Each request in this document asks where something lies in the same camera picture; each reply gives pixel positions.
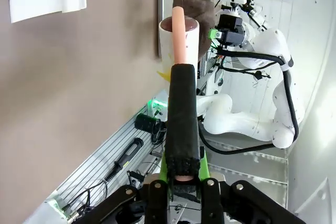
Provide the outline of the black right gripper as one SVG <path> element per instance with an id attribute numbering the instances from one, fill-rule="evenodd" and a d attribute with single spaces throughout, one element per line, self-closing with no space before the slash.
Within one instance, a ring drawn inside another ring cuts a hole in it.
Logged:
<path id="1" fill-rule="evenodd" d="M 217 39 L 224 46 L 239 46 L 245 38 L 243 20 L 229 14 L 221 14 L 217 29 L 211 28 L 208 32 L 209 39 Z"/>

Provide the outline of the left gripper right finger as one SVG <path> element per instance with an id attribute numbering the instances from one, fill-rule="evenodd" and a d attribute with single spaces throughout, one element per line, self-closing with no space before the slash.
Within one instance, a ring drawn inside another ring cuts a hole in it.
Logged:
<path id="1" fill-rule="evenodd" d="M 206 154 L 199 168 L 201 223 L 224 223 L 224 214 L 240 223 L 304 223 L 245 180 L 231 185 L 210 177 Z"/>

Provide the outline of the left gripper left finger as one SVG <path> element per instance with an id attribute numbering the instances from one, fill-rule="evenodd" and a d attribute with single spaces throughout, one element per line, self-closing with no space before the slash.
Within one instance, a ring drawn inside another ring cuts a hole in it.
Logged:
<path id="1" fill-rule="evenodd" d="M 160 173 L 149 176 L 150 182 L 136 189 L 121 186 L 92 211 L 76 223 L 169 223 L 169 183 L 165 155 L 162 156 Z"/>

